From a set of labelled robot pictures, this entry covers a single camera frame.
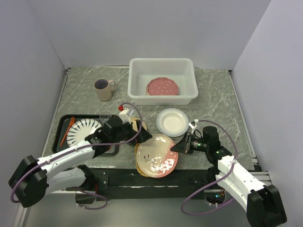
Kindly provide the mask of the beige and pink plate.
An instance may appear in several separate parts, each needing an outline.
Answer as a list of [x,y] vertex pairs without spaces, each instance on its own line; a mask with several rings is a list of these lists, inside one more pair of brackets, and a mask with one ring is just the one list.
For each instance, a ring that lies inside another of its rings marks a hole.
[[140,169],[151,178],[166,177],[173,172],[178,162],[178,153],[170,150],[174,141],[162,134],[139,144],[137,161]]

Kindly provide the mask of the pink polka dot plate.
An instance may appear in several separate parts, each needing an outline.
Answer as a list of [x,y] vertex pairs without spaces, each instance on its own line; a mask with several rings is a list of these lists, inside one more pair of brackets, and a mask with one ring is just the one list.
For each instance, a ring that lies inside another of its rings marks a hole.
[[178,85],[175,81],[167,77],[152,79],[148,84],[150,96],[176,96],[178,95]]

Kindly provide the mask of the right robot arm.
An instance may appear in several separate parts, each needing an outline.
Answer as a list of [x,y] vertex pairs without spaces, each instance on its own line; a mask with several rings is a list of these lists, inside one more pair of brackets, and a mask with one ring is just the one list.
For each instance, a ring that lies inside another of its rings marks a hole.
[[248,172],[235,155],[221,145],[216,127],[204,127],[200,138],[187,132],[170,150],[183,154],[204,152],[212,164],[208,169],[208,185],[228,192],[246,211],[252,227],[277,227],[287,221],[279,190]]

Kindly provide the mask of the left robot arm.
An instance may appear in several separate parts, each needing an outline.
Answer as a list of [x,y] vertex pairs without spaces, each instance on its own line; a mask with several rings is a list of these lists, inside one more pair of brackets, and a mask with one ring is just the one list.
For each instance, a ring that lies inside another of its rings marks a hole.
[[110,117],[100,128],[78,144],[61,152],[35,159],[24,158],[9,180],[12,188],[10,199],[24,208],[38,203],[45,195],[64,188],[89,190],[98,184],[98,179],[82,161],[93,159],[109,151],[112,146],[129,142],[143,143],[152,138],[136,121],[137,130],[131,122],[119,117]]

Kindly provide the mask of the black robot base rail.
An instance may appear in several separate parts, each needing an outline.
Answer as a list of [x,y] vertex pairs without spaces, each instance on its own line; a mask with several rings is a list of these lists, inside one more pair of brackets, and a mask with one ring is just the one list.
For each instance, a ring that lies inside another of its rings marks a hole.
[[92,182],[81,188],[97,191],[109,200],[185,198],[214,181],[207,170],[173,170],[161,178],[144,177],[136,169],[90,169]]

